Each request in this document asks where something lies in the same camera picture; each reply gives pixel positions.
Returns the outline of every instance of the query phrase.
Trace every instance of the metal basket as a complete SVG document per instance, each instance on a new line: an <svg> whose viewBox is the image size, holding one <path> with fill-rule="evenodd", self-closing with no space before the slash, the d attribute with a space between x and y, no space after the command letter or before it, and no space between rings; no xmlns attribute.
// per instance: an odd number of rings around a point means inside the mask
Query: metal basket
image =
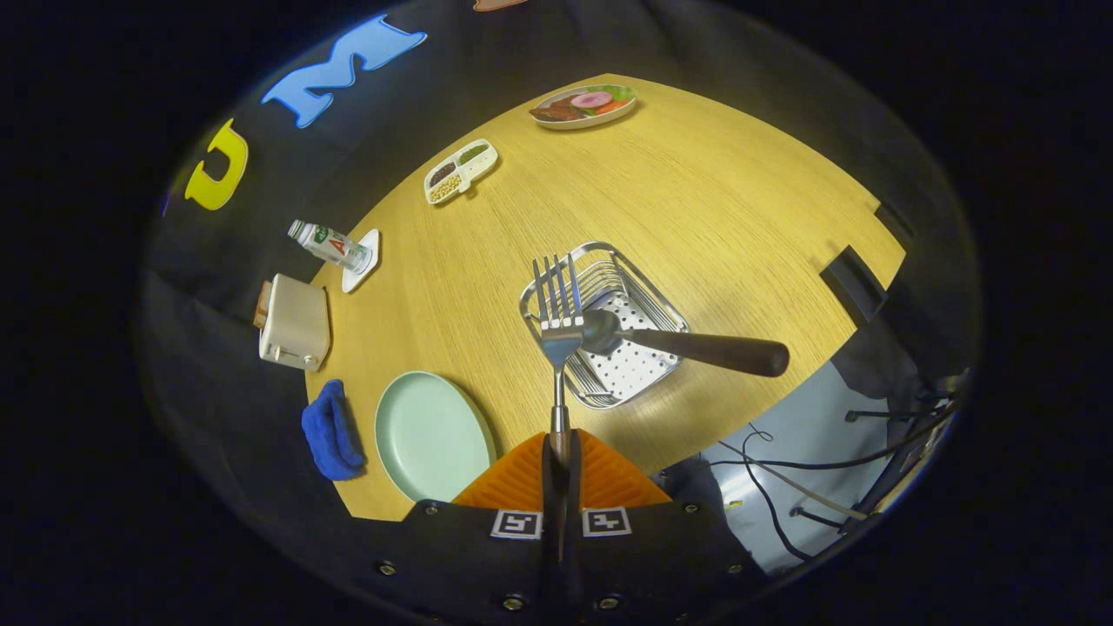
<svg viewBox="0 0 1113 626"><path fill-rule="evenodd" d="M605 309L619 316L622 329L690 332L688 323L629 258L604 242L588 242L571 251L584 311ZM568 273L568 261L542 274ZM541 349L536 284L531 281L518 307ZM555 307L555 297L549 301ZM577 350L565 365L569 390L590 409L613 409L629 402L680 365L674 354L623 341L610 356Z"/></svg>

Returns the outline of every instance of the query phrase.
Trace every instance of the floor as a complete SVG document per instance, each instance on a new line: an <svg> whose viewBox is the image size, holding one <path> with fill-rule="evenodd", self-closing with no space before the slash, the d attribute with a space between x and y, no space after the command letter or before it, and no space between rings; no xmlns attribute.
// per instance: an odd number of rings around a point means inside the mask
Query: floor
<svg viewBox="0 0 1113 626"><path fill-rule="evenodd" d="M850 423L844 420L850 409L885 411L887 407L885 400L871 400L848 389L835 365L828 362L752 422L774 440L767 442L755 436L746 452L757 459L818 463L855 459L884 448L886 420L860 418ZM741 449L742 440L751 432L752 429L746 427L723 441ZM705 450L703 457L710 462L739 459L737 453L719 444ZM886 459L878 459L847 469L777 468L777 471L838 505L851 507L866 495L886 462ZM751 550L757 564L769 574L798 565L800 559L789 554L777 537L769 507L746 467L722 464L715 466L711 471L722 490L730 529ZM785 535L798 549L814 555L839 538L835 528L788 513L794 507L802 507L837 522L844 521L846 516L811 500L761 468L755 467L754 476L769 493Z"/></svg>

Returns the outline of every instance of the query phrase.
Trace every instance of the blue towel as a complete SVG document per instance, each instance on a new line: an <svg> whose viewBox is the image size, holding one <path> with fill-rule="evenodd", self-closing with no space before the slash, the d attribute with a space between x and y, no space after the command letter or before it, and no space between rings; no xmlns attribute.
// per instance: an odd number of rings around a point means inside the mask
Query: blue towel
<svg viewBox="0 0 1113 626"><path fill-rule="evenodd" d="M321 395L302 411L302 430L317 469L329 480L348 480L363 473L363 454L355 448L355 433L344 409L344 383L331 380Z"/></svg>

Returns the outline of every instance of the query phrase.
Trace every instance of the lettuce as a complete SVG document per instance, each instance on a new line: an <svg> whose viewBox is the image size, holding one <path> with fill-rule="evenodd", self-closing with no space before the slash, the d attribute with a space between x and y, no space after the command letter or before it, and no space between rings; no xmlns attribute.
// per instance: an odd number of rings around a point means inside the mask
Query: lettuce
<svg viewBox="0 0 1113 626"><path fill-rule="evenodd" d="M615 100L630 100L634 97L633 89L630 87L622 87L620 85L604 85L602 87L588 87L588 91L607 91L611 96L614 96Z"/></svg>

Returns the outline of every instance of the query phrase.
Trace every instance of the white toaster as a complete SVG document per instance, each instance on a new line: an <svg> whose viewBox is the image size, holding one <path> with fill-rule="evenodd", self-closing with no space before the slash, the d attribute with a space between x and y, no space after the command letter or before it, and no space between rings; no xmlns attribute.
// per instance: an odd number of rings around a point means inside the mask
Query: white toaster
<svg viewBox="0 0 1113 626"><path fill-rule="evenodd" d="M325 290L275 274L264 284L259 313L259 359L299 370L317 371L328 354L328 302Z"/></svg>

